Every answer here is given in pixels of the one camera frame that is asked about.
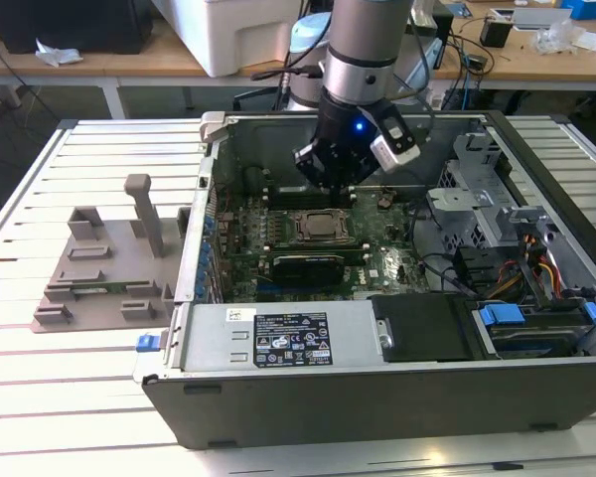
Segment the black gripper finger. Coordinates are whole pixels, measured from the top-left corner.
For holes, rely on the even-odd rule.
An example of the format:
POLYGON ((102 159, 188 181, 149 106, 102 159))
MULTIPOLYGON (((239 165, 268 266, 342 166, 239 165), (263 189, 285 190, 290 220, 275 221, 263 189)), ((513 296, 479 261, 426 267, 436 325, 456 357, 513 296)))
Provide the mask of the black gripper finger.
POLYGON ((337 146, 335 159, 337 160, 335 204, 341 205, 345 191, 369 177, 378 168, 378 163, 368 146, 358 148, 337 146))
POLYGON ((338 203, 338 186, 334 170, 327 164, 320 153, 324 149, 315 143, 292 151, 296 169, 307 181, 321 192, 326 192, 332 205, 338 203))

